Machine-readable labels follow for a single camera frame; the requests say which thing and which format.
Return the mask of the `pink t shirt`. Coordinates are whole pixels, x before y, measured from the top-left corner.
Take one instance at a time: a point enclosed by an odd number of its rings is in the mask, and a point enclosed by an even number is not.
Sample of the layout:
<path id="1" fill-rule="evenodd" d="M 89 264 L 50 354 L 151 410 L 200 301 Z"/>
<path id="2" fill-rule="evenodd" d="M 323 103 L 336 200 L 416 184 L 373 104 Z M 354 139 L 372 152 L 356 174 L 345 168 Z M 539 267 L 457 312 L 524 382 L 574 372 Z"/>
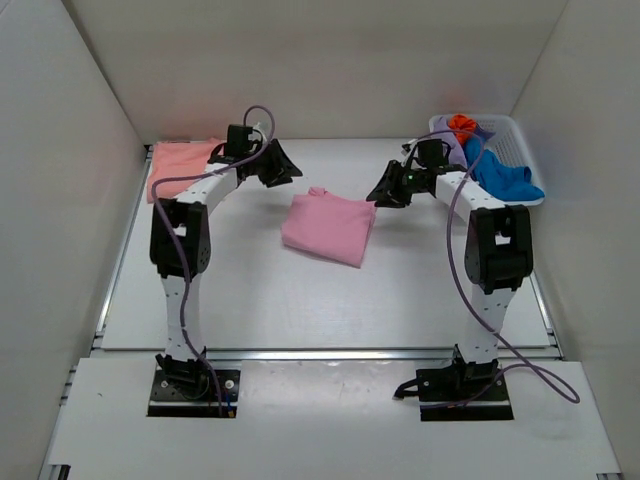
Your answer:
<path id="1" fill-rule="evenodd" d="M 282 243 L 312 256 L 362 266 L 377 208 L 373 202 L 339 197 L 321 187 L 295 194 L 281 226 Z"/>

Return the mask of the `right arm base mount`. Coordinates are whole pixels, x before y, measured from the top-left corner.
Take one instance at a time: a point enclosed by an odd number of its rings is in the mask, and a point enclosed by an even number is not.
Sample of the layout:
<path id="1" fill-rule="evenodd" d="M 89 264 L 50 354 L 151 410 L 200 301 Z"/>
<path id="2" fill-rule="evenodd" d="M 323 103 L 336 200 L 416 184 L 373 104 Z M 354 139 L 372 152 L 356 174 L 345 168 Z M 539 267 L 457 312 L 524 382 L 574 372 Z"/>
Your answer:
<path id="1" fill-rule="evenodd" d="M 511 421 L 515 416 L 502 374 L 496 359 L 467 362 L 455 351 L 444 366 L 417 369 L 393 398 L 416 398 L 423 422 Z"/>

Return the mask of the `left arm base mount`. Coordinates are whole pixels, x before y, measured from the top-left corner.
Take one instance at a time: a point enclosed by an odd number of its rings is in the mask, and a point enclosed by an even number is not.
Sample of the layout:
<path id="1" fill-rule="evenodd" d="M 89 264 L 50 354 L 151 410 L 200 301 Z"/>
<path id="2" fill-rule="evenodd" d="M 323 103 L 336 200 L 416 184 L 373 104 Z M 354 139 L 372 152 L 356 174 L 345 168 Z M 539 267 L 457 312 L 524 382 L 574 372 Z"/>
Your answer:
<path id="1" fill-rule="evenodd" d="M 241 371 L 217 369 L 216 378 L 199 360 L 177 361 L 157 354 L 148 417 L 235 419 Z"/>

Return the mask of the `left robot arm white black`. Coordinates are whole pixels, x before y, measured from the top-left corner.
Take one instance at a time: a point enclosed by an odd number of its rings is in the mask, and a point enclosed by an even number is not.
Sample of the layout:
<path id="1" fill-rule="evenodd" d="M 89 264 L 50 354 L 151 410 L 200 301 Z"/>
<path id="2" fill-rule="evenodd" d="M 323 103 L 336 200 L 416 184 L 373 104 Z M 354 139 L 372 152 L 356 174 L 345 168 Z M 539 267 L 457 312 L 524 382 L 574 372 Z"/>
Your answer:
<path id="1" fill-rule="evenodd" d="M 302 175 L 263 124 L 232 124 L 203 172 L 151 184 L 150 260 L 164 288 L 168 337 L 158 363 L 164 370 L 179 367 L 173 382 L 185 397 L 197 398 L 209 385 L 199 293 L 212 254 L 210 214 L 250 177 L 273 188 Z"/>

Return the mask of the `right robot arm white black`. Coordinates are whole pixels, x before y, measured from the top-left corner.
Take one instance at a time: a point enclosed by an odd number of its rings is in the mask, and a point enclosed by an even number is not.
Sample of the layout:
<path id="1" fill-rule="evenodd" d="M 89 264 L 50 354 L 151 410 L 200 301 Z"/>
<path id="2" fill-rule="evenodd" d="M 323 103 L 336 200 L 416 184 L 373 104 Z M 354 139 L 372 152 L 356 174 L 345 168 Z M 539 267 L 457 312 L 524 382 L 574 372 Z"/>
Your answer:
<path id="1" fill-rule="evenodd" d="M 430 194 L 467 227 L 464 271 L 472 285 L 463 302 L 470 320 L 455 346 L 449 391 L 471 400 L 498 370 L 498 335 L 516 291 L 533 270 L 529 210 L 509 205 L 470 178 L 465 167 L 449 162 L 451 147 L 440 139 L 402 145 L 403 159 L 391 160 L 367 196 L 379 208 L 405 208 L 416 194 Z"/>

